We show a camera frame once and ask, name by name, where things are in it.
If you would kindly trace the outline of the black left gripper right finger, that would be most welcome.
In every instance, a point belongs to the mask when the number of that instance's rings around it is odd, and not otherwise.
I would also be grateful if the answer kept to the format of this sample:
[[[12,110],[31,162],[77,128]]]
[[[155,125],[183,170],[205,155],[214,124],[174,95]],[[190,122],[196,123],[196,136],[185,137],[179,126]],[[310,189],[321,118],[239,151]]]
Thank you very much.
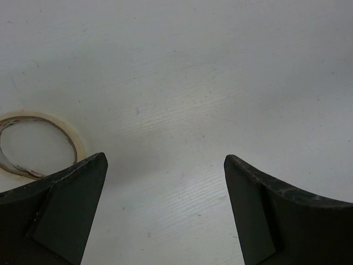
[[[235,155],[224,172],[245,264],[351,264],[352,204],[307,192]]]

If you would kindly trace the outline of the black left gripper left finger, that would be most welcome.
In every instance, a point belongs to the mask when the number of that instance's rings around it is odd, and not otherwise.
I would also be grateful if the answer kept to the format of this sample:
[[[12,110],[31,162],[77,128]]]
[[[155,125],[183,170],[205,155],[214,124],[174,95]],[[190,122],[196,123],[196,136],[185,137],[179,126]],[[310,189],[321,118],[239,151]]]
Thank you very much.
[[[1,193],[1,264],[81,264],[108,169],[102,152]]]

